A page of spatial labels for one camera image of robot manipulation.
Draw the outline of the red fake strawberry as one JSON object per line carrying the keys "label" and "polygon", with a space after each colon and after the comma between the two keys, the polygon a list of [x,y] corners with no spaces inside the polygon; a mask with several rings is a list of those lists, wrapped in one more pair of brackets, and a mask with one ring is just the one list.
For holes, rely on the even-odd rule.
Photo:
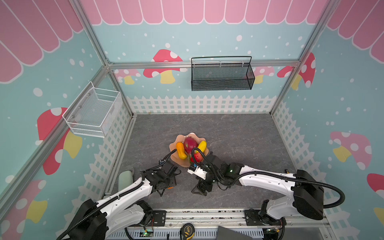
{"label": "red fake strawberry", "polygon": [[203,156],[199,153],[196,152],[191,158],[190,161],[191,163],[201,163],[204,160]]}

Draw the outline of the orange-yellow fake mango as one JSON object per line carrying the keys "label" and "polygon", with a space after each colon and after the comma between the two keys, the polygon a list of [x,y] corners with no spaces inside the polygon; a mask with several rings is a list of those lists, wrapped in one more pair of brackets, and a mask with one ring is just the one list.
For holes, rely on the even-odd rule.
{"label": "orange-yellow fake mango", "polygon": [[184,143],[178,142],[176,144],[176,150],[177,150],[177,153],[178,153],[178,157],[181,160],[187,159],[188,155],[186,154],[186,151],[185,151],[185,148],[184,148]]}

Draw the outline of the yellow fake lemon fruit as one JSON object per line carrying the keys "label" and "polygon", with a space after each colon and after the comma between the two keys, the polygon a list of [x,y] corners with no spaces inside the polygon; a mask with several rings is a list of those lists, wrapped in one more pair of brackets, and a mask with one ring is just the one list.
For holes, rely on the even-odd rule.
{"label": "yellow fake lemon fruit", "polygon": [[204,153],[207,149],[207,142],[206,141],[201,141],[198,145],[198,149]]}

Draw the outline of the magenta fake dragon fruit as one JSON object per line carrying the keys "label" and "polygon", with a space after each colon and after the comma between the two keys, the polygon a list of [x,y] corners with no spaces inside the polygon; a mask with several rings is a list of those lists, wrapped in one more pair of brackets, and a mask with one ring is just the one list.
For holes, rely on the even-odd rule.
{"label": "magenta fake dragon fruit", "polygon": [[187,155],[190,155],[192,153],[193,149],[197,148],[199,145],[196,142],[196,140],[192,137],[186,137],[183,143],[184,143],[184,148],[185,148]]}

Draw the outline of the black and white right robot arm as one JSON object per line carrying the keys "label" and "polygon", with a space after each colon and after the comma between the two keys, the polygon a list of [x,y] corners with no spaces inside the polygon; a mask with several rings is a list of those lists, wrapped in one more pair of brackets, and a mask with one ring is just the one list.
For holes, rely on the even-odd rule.
{"label": "black and white right robot arm", "polygon": [[188,172],[199,179],[193,194],[206,196],[213,185],[222,191],[238,185],[281,194],[282,197],[277,200],[263,201],[259,219],[265,225],[297,214],[319,221],[323,219],[325,209],[338,207],[346,199],[342,190],[315,181],[306,171],[273,173],[238,163],[226,164],[215,155],[205,156],[198,148],[192,150]]}

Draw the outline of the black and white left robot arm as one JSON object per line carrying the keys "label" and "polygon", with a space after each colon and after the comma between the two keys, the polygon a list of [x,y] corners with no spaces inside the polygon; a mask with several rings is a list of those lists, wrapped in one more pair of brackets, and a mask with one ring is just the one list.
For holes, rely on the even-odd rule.
{"label": "black and white left robot arm", "polygon": [[177,185],[177,167],[169,161],[172,150],[158,166],[141,171],[140,178],[118,193],[102,200],[82,203],[59,240],[104,240],[109,235],[131,225],[146,225],[153,209],[143,200]]}

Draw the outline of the pink scalloped fruit bowl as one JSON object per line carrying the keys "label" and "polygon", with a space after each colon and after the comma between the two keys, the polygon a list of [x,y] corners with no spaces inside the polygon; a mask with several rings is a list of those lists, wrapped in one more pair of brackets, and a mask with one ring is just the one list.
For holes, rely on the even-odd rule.
{"label": "pink scalloped fruit bowl", "polygon": [[209,149],[205,138],[198,137],[195,133],[188,135],[178,135],[176,140],[169,145],[170,151],[176,150],[171,154],[171,160],[181,167],[188,168],[191,164],[192,147],[199,147],[204,150],[207,156]]}

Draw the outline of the pale green cylinder object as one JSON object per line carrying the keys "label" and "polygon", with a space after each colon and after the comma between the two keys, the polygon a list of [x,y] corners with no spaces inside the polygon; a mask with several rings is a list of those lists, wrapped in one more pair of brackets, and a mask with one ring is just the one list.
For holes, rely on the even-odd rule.
{"label": "pale green cylinder object", "polygon": [[134,182],[134,170],[127,170],[119,174],[118,191],[122,191]]}

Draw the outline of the grey panel at front edge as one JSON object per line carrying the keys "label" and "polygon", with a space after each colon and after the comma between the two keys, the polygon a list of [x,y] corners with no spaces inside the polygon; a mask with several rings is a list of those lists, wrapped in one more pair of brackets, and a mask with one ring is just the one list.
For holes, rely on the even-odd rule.
{"label": "grey panel at front edge", "polygon": [[228,229],[218,227],[217,240],[262,240],[264,238],[263,230],[258,229]]}

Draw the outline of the yellow black tape measure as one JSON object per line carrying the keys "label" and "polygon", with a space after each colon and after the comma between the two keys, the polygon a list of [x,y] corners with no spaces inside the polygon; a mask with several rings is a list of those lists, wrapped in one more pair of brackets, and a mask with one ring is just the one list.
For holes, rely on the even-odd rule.
{"label": "yellow black tape measure", "polygon": [[195,236],[195,227],[186,223],[180,228],[180,240],[191,240]]}

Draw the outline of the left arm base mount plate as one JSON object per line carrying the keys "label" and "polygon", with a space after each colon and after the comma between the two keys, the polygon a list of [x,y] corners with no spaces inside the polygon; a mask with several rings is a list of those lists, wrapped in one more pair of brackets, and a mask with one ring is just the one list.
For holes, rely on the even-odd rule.
{"label": "left arm base mount plate", "polygon": [[145,212],[145,215],[139,225],[143,227],[164,227],[166,222],[166,216],[166,211]]}

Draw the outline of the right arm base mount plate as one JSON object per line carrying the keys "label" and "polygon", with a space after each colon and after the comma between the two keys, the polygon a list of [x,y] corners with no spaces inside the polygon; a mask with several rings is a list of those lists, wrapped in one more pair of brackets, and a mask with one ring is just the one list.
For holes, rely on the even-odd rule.
{"label": "right arm base mount plate", "polygon": [[286,226],[284,218],[276,220],[267,214],[262,214],[260,210],[248,209],[244,211],[247,226]]}

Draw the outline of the black mesh wall basket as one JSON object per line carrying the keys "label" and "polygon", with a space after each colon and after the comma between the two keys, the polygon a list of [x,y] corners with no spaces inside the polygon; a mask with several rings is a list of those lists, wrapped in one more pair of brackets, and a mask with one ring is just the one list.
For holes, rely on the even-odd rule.
{"label": "black mesh wall basket", "polygon": [[252,57],[194,57],[191,58],[192,91],[251,90],[255,81]]}

